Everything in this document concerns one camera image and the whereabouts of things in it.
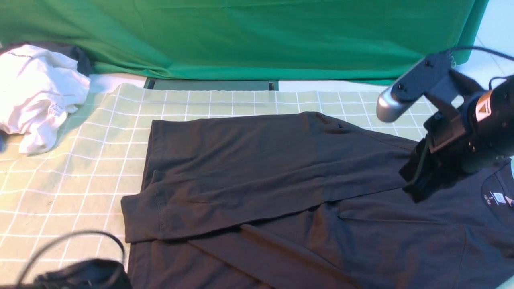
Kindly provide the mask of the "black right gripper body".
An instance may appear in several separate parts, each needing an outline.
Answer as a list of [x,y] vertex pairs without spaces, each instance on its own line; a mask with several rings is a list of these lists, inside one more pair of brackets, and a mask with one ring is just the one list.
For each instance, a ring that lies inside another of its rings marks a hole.
[[475,111],[484,93],[476,81],[453,69],[426,91],[438,110],[424,123],[426,136],[400,169],[403,190],[415,203],[486,167]]

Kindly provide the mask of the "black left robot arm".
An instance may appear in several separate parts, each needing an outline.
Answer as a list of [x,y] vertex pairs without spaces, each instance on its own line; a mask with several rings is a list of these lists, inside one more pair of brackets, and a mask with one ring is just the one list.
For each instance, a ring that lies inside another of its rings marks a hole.
[[44,289],[132,289],[124,265],[102,258],[38,275],[34,284]]

